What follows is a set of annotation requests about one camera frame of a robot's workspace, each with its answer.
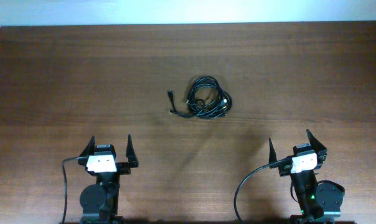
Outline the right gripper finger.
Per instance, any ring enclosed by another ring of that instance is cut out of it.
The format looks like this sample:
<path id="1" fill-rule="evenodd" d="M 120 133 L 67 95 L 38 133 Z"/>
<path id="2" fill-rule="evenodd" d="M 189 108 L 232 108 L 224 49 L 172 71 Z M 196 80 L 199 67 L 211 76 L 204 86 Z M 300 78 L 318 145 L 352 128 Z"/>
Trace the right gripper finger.
<path id="1" fill-rule="evenodd" d="M 269 158 L 268 158 L 268 165 L 269 165 L 270 169 L 274 169 L 275 168 L 275 164 L 276 164 L 276 162 L 278 160 L 277 160 L 277 156 L 276 156 L 276 151 L 274 149 L 272 140 L 270 138 L 268 139 L 268 142 L 269 142 L 269 147 L 270 147 Z"/>
<path id="2" fill-rule="evenodd" d="M 310 132 L 309 129 L 306 130 L 307 137 L 309 139 L 310 145 L 312 145 L 314 151 L 318 155 L 318 157 L 326 157 L 327 156 L 327 147 L 324 146 L 319 140 L 317 140 L 314 135 Z"/>

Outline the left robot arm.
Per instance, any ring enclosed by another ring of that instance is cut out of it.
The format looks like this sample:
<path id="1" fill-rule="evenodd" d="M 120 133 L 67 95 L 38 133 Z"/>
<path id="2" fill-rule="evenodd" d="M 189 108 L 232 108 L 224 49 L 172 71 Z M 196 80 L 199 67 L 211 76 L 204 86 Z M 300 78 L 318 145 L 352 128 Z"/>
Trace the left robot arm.
<path id="1" fill-rule="evenodd" d="M 132 168 L 139 167 L 133 148 L 132 138 L 128 136 L 126 162 L 116 162 L 116 151 L 112 144 L 95 144 L 92 137 L 80 154 L 78 164 L 96 178 L 94 184 L 85 187 L 80 194 L 83 209 L 80 223 L 124 223 L 118 215 L 120 177 L 130 175 Z"/>

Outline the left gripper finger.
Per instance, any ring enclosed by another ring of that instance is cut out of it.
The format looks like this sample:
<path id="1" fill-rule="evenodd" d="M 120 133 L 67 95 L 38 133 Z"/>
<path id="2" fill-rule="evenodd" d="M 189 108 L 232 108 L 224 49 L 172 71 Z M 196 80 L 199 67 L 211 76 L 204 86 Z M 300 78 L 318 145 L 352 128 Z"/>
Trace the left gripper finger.
<path id="1" fill-rule="evenodd" d="M 131 135 L 128 135 L 128 142 L 126 147 L 126 157 L 128 159 L 128 163 L 130 167 L 137 167 L 138 166 L 138 158 L 134 151 L 133 142 Z"/>
<path id="2" fill-rule="evenodd" d="M 95 150 L 95 137 L 92 136 L 87 146 L 81 152 L 80 157 L 88 157 L 94 153 L 94 150 Z"/>

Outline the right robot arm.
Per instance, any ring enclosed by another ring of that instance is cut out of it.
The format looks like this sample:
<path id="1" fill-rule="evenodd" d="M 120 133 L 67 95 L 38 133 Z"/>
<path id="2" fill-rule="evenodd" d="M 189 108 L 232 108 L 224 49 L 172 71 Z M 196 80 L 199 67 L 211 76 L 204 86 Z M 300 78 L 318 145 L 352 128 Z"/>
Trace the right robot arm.
<path id="1" fill-rule="evenodd" d="M 327 157 L 327 147 L 318 141 L 310 130 L 309 142 L 293 147 L 293 155 L 278 160 L 270 141 L 269 168 L 277 168 L 281 177 L 291 179 L 291 195 L 296 196 L 301 214 L 291 215 L 290 223 L 334 223 L 341 216 L 345 188 L 330 180 L 317 180 Z"/>

